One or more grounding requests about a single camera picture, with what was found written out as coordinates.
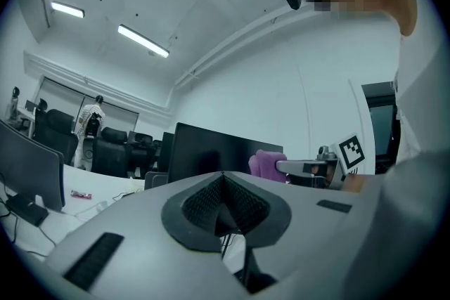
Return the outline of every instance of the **fluorescent light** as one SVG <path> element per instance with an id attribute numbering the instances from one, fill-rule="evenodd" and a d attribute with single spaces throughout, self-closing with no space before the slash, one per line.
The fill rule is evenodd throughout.
<path id="1" fill-rule="evenodd" d="M 51 2 L 51 7 L 56 11 L 62 11 L 78 18 L 84 18 L 84 11 L 82 9 L 74 8 L 73 6 L 67 6 L 56 1 Z"/>
<path id="2" fill-rule="evenodd" d="M 163 58 L 167 58 L 169 56 L 169 51 L 162 48 L 161 46 L 153 43 L 151 40 L 143 37 L 142 35 L 134 32 L 133 30 L 125 27 L 124 25 L 119 25 L 118 29 L 119 33 L 129 37 L 131 40 L 137 41 L 140 45 L 144 45 L 146 48 L 149 48 L 151 51 L 161 55 Z"/>

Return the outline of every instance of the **ceiling light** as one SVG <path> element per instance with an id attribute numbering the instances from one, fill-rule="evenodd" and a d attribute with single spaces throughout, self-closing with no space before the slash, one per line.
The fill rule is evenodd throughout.
<path id="1" fill-rule="evenodd" d="M 78 18 L 84 18 L 84 11 L 82 9 L 74 8 L 73 6 L 67 6 L 56 1 L 51 2 L 51 7 L 56 11 L 62 11 Z"/>
<path id="2" fill-rule="evenodd" d="M 161 55 L 163 58 L 167 58 L 169 56 L 169 51 L 162 48 L 161 46 L 153 43 L 151 40 L 143 37 L 142 35 L 134 32 L 133 30 L 125 27 L 124 25 L 119 25 L 118 29 L 119 33 L 129 37 L 131 40 L 137 41 L 140 45 L 144 45 L 146 48 L 149 48 L 151 51 Z"/>

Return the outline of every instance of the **desk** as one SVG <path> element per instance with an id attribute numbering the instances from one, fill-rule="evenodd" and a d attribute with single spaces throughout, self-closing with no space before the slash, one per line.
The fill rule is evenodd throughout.
<path id="1" fill-rule="evenodd" d="M 58 244 L 69 233 L 98 214 L 97 204 L 106 202 L 107 206 L 110 206 L 115 202 L 113 197 L 120 193 L 136 192 L 138 185 L 141 185 L 143 188 L 143 183 L 143 181 L 140 184 L 136 180 L 131 181 L 126 178 L 94 174 L 64 165 L 65 206 L 63 207 L 63 213 L 49 209 L 49 215 L 41 224 L 41 229 Z M 92 199 L 85 200 L 71 197 L 70 192 L 72 190 L 90 193 L 92 194 Z M 13 195 L 13 191 L 8 189 L 8 194 Z M 6 201 L 3 186 L 0 186 L 0 196 Z M 7 214 L 4 207 L 4 205 L 0 204 L 1 215 Z M 14 238 L 15 216 L 3 218 L 1 223 L 10 240 L 12 240 Z M 48 255 L 53 250 L 53 244 L 45 238 L 41 231 L 22 218 L 18 218 L 15 243 L 25 251 L 34 251 L 43 255 Z"/>
<path id="2" fill-rule="evenodd" d="M 18 107 L 17 111 L 19 112 L 21 117 L 24 117 L 25 119 L 28 119 L 30 121 L 30 126 L 28 128 L 28 138 L 33 137 L 33 131 L 34 131 L 34 123 L 36 122 L 36 118 L 34 117 L 32 112 L 29 112 L 24 107 Z"/>

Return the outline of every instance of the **white desk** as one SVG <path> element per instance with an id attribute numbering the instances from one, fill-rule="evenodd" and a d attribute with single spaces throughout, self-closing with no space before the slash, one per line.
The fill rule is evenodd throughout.
<path id="1" fill-rule="evenodd" d="M 28 138 L 33 137 L 33 131 L 34 131 L 34 123 L 36 122 L 36 118 L 33 115 L 32 112 L 29 112 L 24 107 L 17 107 L 17 111 L 20 114 L 20 117 L 24 117 L 25 119 L 28 119 L 30 121 L 30 126 L 28 127 Z"/>
<path id="2" fill-rule="evenodd" d="M 90 173 L 64 165 L 65 206 L 63 207 L 63 213 L 49 209 L 49 215 L 41 224 L 41 229 L 58 244 L 67 234 L 98 214 L 95 205 L 106 202 L 110 206 L 115 202 L 113 197 L 120 193 L 136 192 L 138 186 L 143 188 L 143 184 L 144 180 L 132 181 L 126 178 Z M 71 197 L 70 192 L 72 190 L 92 194 L 92 199 Z M 14 193 L 8 189 L 8 194 L 13 195 Z M 0 196 L 3 201 L 6 201 L 3 185 L 0 186 Z M 1 215 L 7 214 L 4 205 L 0 204 L 0 208 Z M 10 240 L 12 240 L 14 238 L 15 216 L 10 215 L 3 218 L 1 223 Z M 48 255 L 53 250 L 53 244 L 45 238 L 41 231 L 21 218 L 18 218 L 16 234 L 16 245 L 25 251 Z"/>

